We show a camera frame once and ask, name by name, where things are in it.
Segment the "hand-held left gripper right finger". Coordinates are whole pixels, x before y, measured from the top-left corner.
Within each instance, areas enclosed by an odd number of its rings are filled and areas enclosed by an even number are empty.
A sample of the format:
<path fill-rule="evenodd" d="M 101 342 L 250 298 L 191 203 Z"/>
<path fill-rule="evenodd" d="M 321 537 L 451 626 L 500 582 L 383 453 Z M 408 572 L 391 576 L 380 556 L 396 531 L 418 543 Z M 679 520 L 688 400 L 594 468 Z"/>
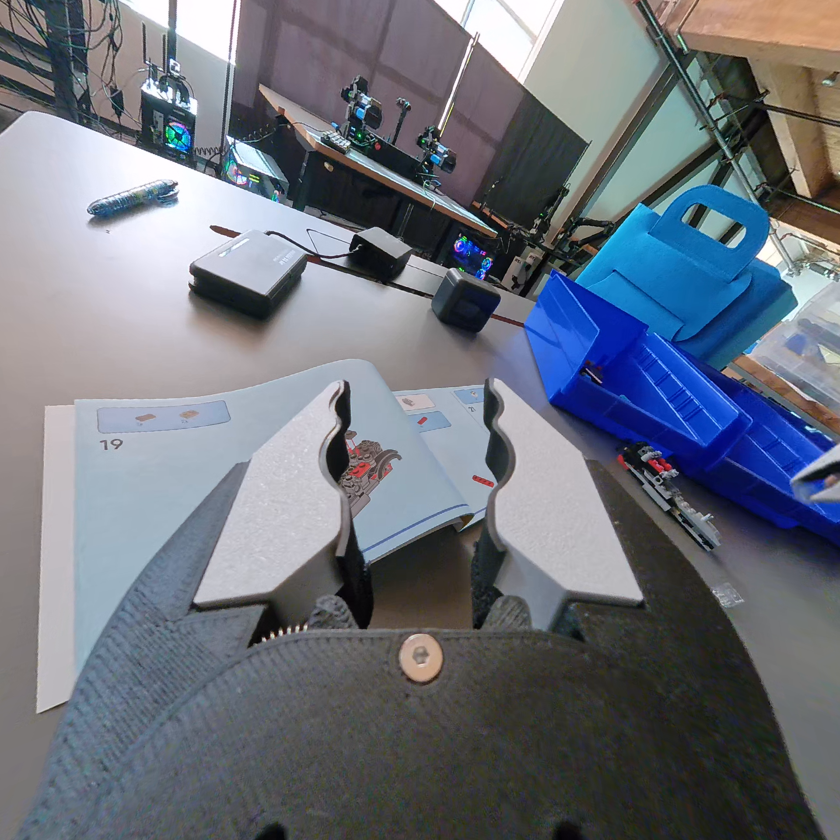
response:
<path fill-rule="evenodd" d="M 471 564 L 474 628 L 504 596 L 553 630 L 569 602 L 639 607 L 644 596 L 587 459 L 501 379 L 484 389 L 496 480 Z"/>

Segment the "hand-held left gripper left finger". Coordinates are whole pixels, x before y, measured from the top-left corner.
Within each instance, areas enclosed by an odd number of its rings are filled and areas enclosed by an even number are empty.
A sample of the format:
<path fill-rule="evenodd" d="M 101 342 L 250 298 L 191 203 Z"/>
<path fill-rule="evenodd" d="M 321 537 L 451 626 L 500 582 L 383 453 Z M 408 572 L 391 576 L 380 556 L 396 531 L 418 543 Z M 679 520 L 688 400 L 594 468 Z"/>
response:
<path fill-rule="evenodd" d="M 322 595 L 340 595 L 358 627 L 373 610 L 371 578 L 340 487 L 349 465 L 350 385 L 317 394 L 247 464 L 194 603 L 268 603 L 285 627 Z"/>

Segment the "blue plastic bin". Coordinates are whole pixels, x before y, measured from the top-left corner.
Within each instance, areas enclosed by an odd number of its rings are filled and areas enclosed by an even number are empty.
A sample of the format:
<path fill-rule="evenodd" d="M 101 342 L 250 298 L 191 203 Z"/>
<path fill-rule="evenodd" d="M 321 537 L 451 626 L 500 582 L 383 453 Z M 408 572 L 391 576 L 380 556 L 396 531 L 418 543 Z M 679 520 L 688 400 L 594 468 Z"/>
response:
<path fill-rule="evenodd" d="M 692 363 L 751 417 L 752 423 L 715 465 L 688 466 L 685 473 L 704 487 L 782 529 L 803 527 L 839 544 L 838 505 L 807 505 L 791 489 L 791 478 L 833 446 L 809 435 L 797 416 L 698 360 Z"/>
<path fill-rule="evenodd" d="M 752 423 L 671 342 L 557 271 L 524 327 L 549 402 L 621 439 L 707 467 Z M 580 375 L 587 361 L 603 385 Z"/>

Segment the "grey toy brick car model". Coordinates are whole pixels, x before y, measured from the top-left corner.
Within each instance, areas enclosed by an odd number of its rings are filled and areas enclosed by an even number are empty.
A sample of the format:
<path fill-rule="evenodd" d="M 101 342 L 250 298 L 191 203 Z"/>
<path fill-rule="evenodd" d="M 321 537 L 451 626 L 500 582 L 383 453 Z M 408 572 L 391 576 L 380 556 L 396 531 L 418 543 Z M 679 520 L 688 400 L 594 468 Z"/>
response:
<path fill-rule="evenodd" d="M 712 515 L 700 513 L 683 497 L 674 482 L 679 471 L 662 451 L 646 442 L 636 442 L 620 448 L 617 461 L 636 478 L 658 508 L 677 520 L 701 548 L 713 551 L 719 547 L 720 534 L 711 521 Z"/>

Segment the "clear plastic storage drawers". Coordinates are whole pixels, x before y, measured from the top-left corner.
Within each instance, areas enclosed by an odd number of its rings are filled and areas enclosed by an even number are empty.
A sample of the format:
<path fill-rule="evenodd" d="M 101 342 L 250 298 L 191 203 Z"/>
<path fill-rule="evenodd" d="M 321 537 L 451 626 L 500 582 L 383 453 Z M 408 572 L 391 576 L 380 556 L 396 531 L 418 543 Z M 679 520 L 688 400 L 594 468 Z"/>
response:
<path fill-rule="evenodd" d="M 793 319 L 769 331 L 749 357 L 838 413 L 839 284 L 825 287 Z"/>

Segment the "toy brick instruction booklet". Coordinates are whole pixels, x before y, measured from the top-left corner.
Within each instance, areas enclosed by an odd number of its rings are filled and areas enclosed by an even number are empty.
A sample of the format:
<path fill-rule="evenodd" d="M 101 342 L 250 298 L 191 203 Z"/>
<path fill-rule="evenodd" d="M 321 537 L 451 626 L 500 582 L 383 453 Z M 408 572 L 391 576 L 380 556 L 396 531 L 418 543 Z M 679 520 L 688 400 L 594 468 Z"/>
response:
<path fill-rule="evenodd" d="M 371 362 L 340 360 L 215 395 L 47 406 L 37 713 L 68 701 L 125 592 L 198 503 L 337 380 L 350 384 L 342 486 L 366 563 L 483 519 L 482 384 L 389 396 Z"/>

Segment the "black box device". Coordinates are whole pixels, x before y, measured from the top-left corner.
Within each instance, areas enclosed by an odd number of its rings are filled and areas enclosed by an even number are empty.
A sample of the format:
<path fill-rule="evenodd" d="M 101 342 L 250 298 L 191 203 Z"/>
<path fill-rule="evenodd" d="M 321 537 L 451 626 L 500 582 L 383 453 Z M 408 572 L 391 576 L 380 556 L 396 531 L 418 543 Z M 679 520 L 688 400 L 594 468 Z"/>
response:
<path fill-rule="evenodd" d="M 301 278 L 308 254 L 268 233 L 249 230 L 190 265 L 190 288 L 258 320 L 268 319 Z"/>

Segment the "blue felt bag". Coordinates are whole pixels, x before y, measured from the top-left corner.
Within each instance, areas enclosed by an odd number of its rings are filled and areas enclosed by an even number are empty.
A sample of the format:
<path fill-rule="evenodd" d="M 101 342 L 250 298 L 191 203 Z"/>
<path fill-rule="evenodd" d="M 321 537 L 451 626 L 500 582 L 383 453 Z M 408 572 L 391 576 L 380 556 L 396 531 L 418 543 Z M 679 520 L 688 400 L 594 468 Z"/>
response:
<path fill-rule="evenodd" d="M 689 226 L 684 215 L 694 205 L 743 226 L 740 244 Z M 791 286 L 757 258 L 769 232 L 761 206 L 715 185 L 696 186 L 662 214 L 637 205 L 577 282 L 722 370 L 796 308 Z"/>

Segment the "black power adapter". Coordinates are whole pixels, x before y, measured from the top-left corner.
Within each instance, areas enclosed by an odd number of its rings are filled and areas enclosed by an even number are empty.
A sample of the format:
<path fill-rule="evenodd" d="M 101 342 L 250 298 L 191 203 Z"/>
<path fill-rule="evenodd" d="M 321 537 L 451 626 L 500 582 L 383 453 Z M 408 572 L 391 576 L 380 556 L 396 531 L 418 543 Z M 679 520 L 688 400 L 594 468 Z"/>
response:
<path fill-rule="evenodd" d="M 414 249 L 380 227 L 354 234 L 347 260 L 359 271 L 380 282 L 397 278 L 414 256 Z"/>

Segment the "computer tower with lit fans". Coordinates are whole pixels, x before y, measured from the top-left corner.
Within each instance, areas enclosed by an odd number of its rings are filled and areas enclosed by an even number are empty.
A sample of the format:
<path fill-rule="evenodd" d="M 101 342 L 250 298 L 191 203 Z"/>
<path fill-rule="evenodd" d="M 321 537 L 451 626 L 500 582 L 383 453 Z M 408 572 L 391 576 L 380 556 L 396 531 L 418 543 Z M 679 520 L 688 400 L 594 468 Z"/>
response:
<path fill-rule="evenodd" d="M 454 233 L 452 245 L 446 253 L 445 264 L 448 268 L 457 268 L 479 280 L 485 280 L 497 256 L 498 244 L 477 231 L 458 227 Z"/>
<path fill-rule="evenodd" d="M 140 89 L 139 144 L 148 151 L 193 165 L 197 100 L 179 63 L 162 70 L 145 61 L 147 78 Z"/>
<path fill-rule="evenodd" d="M 283 203 L 289 192 L 289 181 L 274 159 L 255 146 L 225 137 L 220 164 L 221 180 L 251 193 Z"/>

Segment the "blue pen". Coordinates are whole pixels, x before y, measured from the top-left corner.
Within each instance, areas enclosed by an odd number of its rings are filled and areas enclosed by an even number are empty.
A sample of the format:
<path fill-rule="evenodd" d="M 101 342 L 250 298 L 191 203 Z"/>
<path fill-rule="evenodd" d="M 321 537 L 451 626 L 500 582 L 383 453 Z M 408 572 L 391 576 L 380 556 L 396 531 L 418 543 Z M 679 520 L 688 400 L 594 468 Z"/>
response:
<path fill-rule="evenodd" d="M 178 181 L 156 180 L 92 202 L 87 212 L 93 217 L 113 217 L 154 204 L 172 204 L 179 195 Z"/>

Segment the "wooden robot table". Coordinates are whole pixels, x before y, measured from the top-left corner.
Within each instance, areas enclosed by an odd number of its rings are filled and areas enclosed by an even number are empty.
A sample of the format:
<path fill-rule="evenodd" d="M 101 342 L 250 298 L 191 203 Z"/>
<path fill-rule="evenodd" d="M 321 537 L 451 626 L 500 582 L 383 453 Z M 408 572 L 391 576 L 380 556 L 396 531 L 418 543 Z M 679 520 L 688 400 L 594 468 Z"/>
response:
<path fill-rule="evenodd" d="M 305 208 L 314 183 L 314 174 L 320 172 L 325 163 L 330 163 L 339 172 L 362 175 L 377 185 L 383 186 L 390 193 L 399 196 L 406 206 L 412 203 L 418 204 L 484 236 L 489 238 L 497 236 L 497 232 L 492 227 L 459 205 L 450 196 L 435 193 L 431 188 L 417 184 L 371 161 L 356 150 L 344 154 L 323 143 L 321 137 L 332 130 L 332 125 L 301 105 L 265 85 L 259 85 L 259 93 L 276 112 L 277 117 L 289 122 L 296 133 L 297 141 L 305 151 L 297 183 L 290 189 L 290 198 L 295 209 L 301 211 Z"/>

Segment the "dark partition curtain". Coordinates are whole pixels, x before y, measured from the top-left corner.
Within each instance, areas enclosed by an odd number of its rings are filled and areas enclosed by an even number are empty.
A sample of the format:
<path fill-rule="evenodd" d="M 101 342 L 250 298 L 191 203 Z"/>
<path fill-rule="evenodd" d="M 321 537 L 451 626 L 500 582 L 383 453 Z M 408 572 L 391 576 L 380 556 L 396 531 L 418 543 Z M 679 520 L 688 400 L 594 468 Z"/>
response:
<path fill-rule="evenodd" d="M 441 123 L 454 150 L 444 194 L 467 207 L 486 201 L 530 223 L 566 187 L 588 143 L 516 74 L 530 58 L 551 2 L 242 2 L 234 102 L 255 116 L 264 85 L 339 123 L 340 90 L 361 76 L 396 126 L 398 98 L 411 102 L 399 146 Z"/>

